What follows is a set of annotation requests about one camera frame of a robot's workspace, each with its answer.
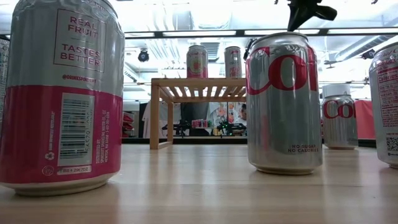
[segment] barcode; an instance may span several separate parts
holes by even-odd
[[[58,166],[91,164],[94,99],[90,95],[62,95]]]
[[[386,138],[387,151],[398,151],[398,138]]]

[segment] wooden tabletop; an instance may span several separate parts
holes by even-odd
[[[246,146],[124,145],[108,185],[29,198],[0,187],[0,223],[397,223],[398,170],[376,150],[325,150],[306,176],[256,172]]]

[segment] ceiling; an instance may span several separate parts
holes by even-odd
[[[289,20],[286,0],[277,5],[274,0],[109,0],[115,8],[124,32],[176,31],[209,29],[285,29]],[[11,14],[17,1],[0,0],[0,34],[9,34]],[[379,0],[323,0],[322,5],[338,11],[334,21],[312,18],[301,26],[304,29],[347,27],[397,27],[398,1]],[[363,45],[370,42],[377,50],[382,44],[398,41],[397,37],[376,41],[377,36],[316,36],[309,37],[318,55],[321,82],[361,81],[366,77],[369,60],[358,59]],[[224,74],[223,51],[230,45],[244,49],[247,37],[207,37],[186,39],[129,39],[126,40],[125,92],[126,100],[148,100],[150,88],[136,83],[149,83],[151,78],[186,77],[185,54],[190,45],[207,43],[218,57],[209,64],[210,77]],[[149,61],[139,62],[141,49],[148,49]],[[345,53],[344,61],[324,65]]]

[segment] pink and silver can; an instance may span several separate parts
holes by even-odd
[[[246,93],[252,165],[288,175],[322,165],[317,58],[305,35],[256,40],[246,60]]]
[[[190,46],[187,52],[187,78],[208,77],[208,55],[202,45]]]
[[[322,87],[323,140],[329,149],[358,147],[354,100],[349,84]]]
[[[369,79],[377,156],[398,169],[398,43],[375,53]]]
[[[242,59],[239,47],[227,47],[224,51],[225,77],[242,78]]]
[[[121,163],[124,34],[107,0],[20,0],[0,182],[22,195],[97,188]]]

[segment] recycling symbol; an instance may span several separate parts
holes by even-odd
[[[44,157],[46,160],[51,161],[54,159],[55,155],[54,155],[54,152],[48,152],[48,153],[46,153],[46,155],[44,155]]]

